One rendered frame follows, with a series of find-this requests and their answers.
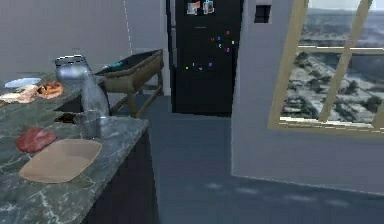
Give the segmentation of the pale vanilla donut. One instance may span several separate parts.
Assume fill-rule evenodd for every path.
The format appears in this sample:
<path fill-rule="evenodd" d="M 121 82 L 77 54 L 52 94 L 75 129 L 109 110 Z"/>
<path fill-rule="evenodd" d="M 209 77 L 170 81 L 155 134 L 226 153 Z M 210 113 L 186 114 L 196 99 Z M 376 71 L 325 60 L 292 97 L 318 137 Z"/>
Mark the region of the pale vanilla donut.
<path fill-rule="evenodd" d="M 37 85 L 25 85 L 17 88 L 12 93 L 1 95 L 0 100 L 6 103 L 31 103 L 34 101 L 34 95 L 36 94 L 37 89 Z"/>

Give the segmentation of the black fridge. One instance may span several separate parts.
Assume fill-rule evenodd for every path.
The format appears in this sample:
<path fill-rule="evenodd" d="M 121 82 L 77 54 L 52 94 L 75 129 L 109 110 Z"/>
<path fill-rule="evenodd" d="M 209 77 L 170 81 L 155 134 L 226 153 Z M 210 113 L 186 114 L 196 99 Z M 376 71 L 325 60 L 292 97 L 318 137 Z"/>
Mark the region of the black fridge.
<path fill-rule="evenodd" d="M 244 0 L 175 0 L 172 111 L 232 114 Z"/>

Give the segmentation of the wooden table with black top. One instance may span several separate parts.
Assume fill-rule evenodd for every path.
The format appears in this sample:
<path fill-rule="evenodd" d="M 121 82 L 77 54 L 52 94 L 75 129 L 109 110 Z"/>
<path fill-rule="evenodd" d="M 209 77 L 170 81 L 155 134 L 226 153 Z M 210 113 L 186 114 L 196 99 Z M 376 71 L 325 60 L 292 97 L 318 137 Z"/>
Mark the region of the wooden table with black top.
<path fill-rule="evenodd" d="M 111 108 L 111 112 L 118 112 L 127 104 L 130 116 L 139 118 L 151 103 L 163 94 L 163 50 L 134 54 L 118 62 L 123 62 L 123 65 L 115 68 L 106 67 L 97 72 L 96 76 L 102 76 L 105 79 L 108 93 L 125 94 L 125 97 Z M 153 90 L 153 93 L 143 106 L 138 108 L 135 94 L 143 90 Z"/>

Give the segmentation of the green marble kitchen counter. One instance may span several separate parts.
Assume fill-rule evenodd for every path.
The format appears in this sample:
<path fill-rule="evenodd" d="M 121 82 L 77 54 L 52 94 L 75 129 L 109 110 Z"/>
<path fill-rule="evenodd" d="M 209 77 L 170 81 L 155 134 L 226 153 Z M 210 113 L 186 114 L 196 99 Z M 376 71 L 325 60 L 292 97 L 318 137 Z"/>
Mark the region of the green marble kitchen counter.
<path fill-rule="evenodd" d="M 40 127 L 59 139 L 80 136 L 78 126 L 55 120 L 58 108 L 80 92 L 79 84 L 69 84 L 57 98 L 0 107 L 0 224 L 160 224 L 146 120 L 103 120 L 100 154 L 69 182 L 19 176 L 32 159 L 15 145 L 23 131 Z"/>

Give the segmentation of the clear drinking glass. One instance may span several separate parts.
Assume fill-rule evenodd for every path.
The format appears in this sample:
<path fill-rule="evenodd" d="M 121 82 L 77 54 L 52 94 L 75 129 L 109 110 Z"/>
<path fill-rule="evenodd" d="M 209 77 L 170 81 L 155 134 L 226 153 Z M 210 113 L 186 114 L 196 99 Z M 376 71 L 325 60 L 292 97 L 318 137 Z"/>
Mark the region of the clear drinking glass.
<path fill-rule="evenodd" d="M 97 111 L 85 111 L 74 117 L 74 123 L 80 128 L 83 139 L 95 139 L 100 137 L 100 113 Z"/>

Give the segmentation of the silver metal pot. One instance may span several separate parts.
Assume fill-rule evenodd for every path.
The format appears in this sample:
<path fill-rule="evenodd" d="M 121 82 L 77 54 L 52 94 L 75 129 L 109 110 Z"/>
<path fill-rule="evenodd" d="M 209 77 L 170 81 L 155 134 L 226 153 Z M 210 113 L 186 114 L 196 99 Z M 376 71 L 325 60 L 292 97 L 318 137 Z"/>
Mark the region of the silver metal pot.
<path fill-rule="evenodd" d="M 56 77 L 59 81 L 81 80 L 91 72 L 86 58 L 82 55 L 62 56 L 54 60 Z"/>

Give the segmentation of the beige cutting board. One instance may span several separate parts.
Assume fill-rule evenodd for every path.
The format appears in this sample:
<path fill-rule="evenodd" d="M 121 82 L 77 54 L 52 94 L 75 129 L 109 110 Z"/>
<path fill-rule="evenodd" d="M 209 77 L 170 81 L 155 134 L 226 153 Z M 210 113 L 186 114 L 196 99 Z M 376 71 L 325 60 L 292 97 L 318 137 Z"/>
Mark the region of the beige cutting board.
<path fill-rule="evenodd" d="M 30 159 L 19 171 L 29 181 L 56 184 L 68 182 L 85 171 L 101 152 L 102 145 L 85 139 L 63 139 L 52 143 Z"/>

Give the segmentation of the wooden framed window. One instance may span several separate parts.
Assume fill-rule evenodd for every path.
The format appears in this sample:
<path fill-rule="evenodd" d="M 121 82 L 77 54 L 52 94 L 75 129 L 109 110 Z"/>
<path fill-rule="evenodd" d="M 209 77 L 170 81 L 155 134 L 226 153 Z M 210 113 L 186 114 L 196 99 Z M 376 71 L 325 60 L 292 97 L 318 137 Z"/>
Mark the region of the wooden framed window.
<path fill-rule="evenodd" d="M 373 0 L 360 0 L 352 23 L 351 34 L 343 47 L 317 47 L 300 46 L 299 40 L 307 13 L 309 0 L 294 0 L 290 13 L 289 27 L 285 38 L 282 58 L 280 60 L 278 79 L 276 82 L 271 111 L 268 118 L 268 127 L 280 130 L 295 130 L 331 135 L 349 135 L 360 137 L 384 137 L 384 102 L 380 105 L 371 124 L 358 125 L 357 123 L 337 123 L 329 121 L 330 111 L 336 101 L 338 89 L 347 66 L 353 54 L 378 55 L 384 53 L 383 48 L 357 48 L 356 44 L 368 16 Z M 289 78 L 293 69 L 294 56 L 298 51 L 340 53 L 336 74 L 330 81 L 330 89 L 322 107 L 318 120 L 302 118 L 280 119 L 280 110 L 283 106 Z"/>

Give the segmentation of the orange glazed donut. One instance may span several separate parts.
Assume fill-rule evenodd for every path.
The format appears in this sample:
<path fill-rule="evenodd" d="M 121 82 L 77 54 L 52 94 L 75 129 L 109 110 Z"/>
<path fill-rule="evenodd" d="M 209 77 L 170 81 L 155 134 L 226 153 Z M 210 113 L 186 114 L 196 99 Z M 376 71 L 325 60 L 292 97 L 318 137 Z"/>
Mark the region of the orange glazed donut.
<path fill-rule="evenodd" d="M 59 82 L 45 83 L 38 87 L 36 95 L 44 99 L 52 99 L 63 93 L 63 86 Z"/>

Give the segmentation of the red raw meat piece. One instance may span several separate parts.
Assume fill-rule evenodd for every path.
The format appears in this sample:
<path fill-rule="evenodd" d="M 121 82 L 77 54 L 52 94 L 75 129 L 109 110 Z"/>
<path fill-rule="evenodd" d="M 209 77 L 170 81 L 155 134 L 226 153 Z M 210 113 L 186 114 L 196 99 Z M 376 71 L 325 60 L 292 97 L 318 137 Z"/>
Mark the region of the red raw meat piece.
<path fill-rule="evenodd" d="M 31 128 L 23 132 L 15 141 L 17 148 L 22 152 L 36 153 L 53 143 L 57 136 L 41 128 Z"/>

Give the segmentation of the pale blue plate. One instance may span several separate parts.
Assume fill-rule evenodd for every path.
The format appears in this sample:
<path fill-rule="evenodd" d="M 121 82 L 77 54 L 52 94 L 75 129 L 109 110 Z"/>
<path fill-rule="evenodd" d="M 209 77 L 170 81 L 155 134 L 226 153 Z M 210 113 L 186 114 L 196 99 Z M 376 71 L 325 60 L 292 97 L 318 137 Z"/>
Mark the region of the pale blue plate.
<path fill-rule="evenodd" d="M 40 78 L 27 77 L 9 81 L 4 84 L 5 88 L 19 88 L 25 85 L 34 85 L 41 81 Z"/>

